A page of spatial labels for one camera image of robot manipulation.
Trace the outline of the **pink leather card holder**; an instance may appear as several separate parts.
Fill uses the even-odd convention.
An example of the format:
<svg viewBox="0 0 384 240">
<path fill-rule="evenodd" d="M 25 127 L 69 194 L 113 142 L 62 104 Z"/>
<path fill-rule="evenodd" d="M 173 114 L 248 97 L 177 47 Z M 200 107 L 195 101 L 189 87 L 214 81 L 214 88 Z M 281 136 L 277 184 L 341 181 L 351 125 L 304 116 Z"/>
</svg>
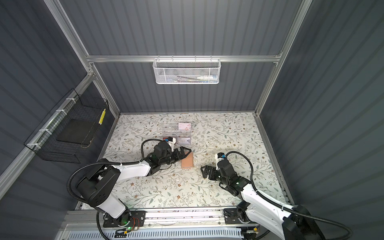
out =
<svg viewBox="0 0 384 240">
<path fill-rule="evenodd" d="M 191 169 L 194 167 L 194 155 L 189 153 L 184 159 L 181 160 L 182 169 Z"/>
</svg>

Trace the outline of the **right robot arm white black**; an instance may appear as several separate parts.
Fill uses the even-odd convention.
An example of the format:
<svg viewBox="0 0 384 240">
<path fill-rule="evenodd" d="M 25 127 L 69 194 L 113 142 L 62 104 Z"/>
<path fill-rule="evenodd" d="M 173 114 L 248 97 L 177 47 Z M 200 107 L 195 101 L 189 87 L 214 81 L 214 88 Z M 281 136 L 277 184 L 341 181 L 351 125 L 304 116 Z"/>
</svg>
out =
<svg viewBox="0 0 384 240">
<path fill-rule="evenodd" d="M 217 167 L 201 167 L 203 178 L 225 185 L 224 190 L 242 201 L 237 215 L 242 222 L 255 222 L 282 240 L 324 240 L 325 236 L 313 219 L 282 209 L 283 204 L 254 190 L 250 180 L 239 176 L 227 159 Z"/>
</svg>

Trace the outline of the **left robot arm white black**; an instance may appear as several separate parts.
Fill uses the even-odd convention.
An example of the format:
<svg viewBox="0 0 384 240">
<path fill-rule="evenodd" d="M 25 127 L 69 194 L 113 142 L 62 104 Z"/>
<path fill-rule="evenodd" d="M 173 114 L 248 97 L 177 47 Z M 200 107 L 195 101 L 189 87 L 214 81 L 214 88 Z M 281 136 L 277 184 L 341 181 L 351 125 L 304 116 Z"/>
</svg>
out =
<svg viewBox="0 0 384 240">
<path fill-rule="evenodd" d="M 152 140 L 145 140 L 141 145 L 142 159 L 136 162 L 115 163 L 101 159 L 94 164 L 84 167 L 90 168 L 76 184 L 79 201 L 92 208 L 108 214 L 114 219 L 129 214 L 128 207 L 113 194 L 115 184 L 120 181 L 136 177 L 148 177 L 159 172 L 163 165 L 170 166 L 192 154 L 186 147 L 173 147 L 170 142 L 158 140 L 154 150 L 144 155 L 144 144 Z"/>
</svg>

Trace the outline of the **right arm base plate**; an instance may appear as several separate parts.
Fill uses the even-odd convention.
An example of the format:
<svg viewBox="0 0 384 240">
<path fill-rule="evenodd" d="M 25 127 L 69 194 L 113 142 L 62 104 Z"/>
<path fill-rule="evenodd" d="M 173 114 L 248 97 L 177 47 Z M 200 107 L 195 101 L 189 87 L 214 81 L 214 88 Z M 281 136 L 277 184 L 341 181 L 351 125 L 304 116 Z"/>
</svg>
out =
<svg viewBox="0 0 384 240">
<path fill-rule="evenodd" d="M 222 211 L 227 225 L 235 224 L 257 224 L 251 221 L 245 213 L 238 211 L 237 208 L 224 208 Z"/>
</svg>

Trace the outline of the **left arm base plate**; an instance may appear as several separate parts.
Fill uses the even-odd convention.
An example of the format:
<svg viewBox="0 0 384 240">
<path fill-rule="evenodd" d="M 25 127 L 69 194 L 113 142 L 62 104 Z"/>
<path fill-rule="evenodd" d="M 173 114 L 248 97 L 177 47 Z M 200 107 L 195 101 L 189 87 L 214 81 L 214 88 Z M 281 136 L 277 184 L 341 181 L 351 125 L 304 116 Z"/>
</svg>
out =
<svg viewBox="0 0 384 240">
<path fill-rule="evenodd" d="M 146 211 L 128 211 L 126 210 L 120 217 L 113 218 L 109 214 L 103 217 L 104 228 L 139 228 L 144 226 L 146 219 Z"/>
</svg>

